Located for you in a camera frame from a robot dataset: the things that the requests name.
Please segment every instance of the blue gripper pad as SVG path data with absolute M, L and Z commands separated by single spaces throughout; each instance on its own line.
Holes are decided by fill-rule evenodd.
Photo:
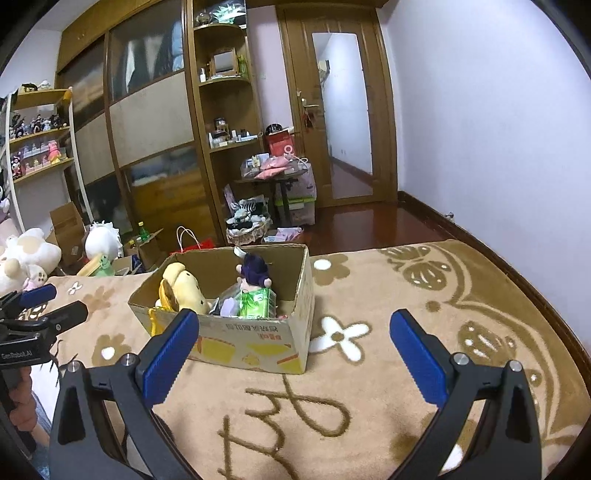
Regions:
M 53 300 L 56 298 L 56 295 L 57 290 L 55 286 L 48 283 L 35 290 L 22 292 L 18 303 L 23 309 L 32 309 L 33 307 L 43 305 L 44 303 Z
M 148 408 L 166 400 L 198 337 L 197 314 L 184 309 L 162 334 L 152 337 L 139 353 L 135 381 Z
M 449 352 L 435 336 L 426 334 L 405 309 L 392 314 L 390 338 L 425 401 L 441 408 L 447 401 L 448 384 L 453 375 Z

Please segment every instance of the green package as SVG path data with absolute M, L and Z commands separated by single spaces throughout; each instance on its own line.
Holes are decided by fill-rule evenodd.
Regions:
M 277 298 L 270 288 L 242 292 L 240 297 L 240 317 L 245 319 L 275 318 Z

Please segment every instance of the green glass bottle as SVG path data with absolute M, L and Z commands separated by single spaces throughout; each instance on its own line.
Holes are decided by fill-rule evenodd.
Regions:
M 139 225 L 139 237 L 142 239 L 142 242 L 145 242 L 148 240 L 148 238 L 150 238 L 150 232 L 148 232 L 146 230 L 143 222 L 138 223 L 138 225 Z

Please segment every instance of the human hand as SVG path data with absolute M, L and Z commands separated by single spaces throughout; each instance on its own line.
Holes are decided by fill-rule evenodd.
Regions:
M 21 432 L 31 432 L 37 424 L 37 404 L 33 398 L 33 381 L 31 379 L 31 367 L 19 369 L 22 381 L 9 392 L 15 409 L 10 412 L 10 421 Z

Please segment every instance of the wooden baseboard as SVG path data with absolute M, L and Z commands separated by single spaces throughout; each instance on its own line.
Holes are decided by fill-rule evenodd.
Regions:
M 519 289 L 531 300 L 556 334 L 564 343 L 572 356 L 587 390 L 591 395 L 591 358 L 571 328 L 566 324 L 558 312 L 550 305 L 519 272 L 510 266 L 503 258 L 483 244 L 471 233 L 457 226 L 429 205 L 421 202 L 406 192 L 398 192 L 398 203 L 420 219 L 429 220 L 449 236 L 464 242 L 478 250 L 488 260 L 493 262 Z M 564 459 L 546 477 L 546 480 L 579 480 L 589 477 L 591 471 L 591 418 L 585 424 L 577 440 L 568 451 Z
M 374 184 L 374 177 L 371 173 L 367 173 L 366 171 L 339 160 L 338 158 L 330 157 L 330 161 L 366 185 L 372 186 Z

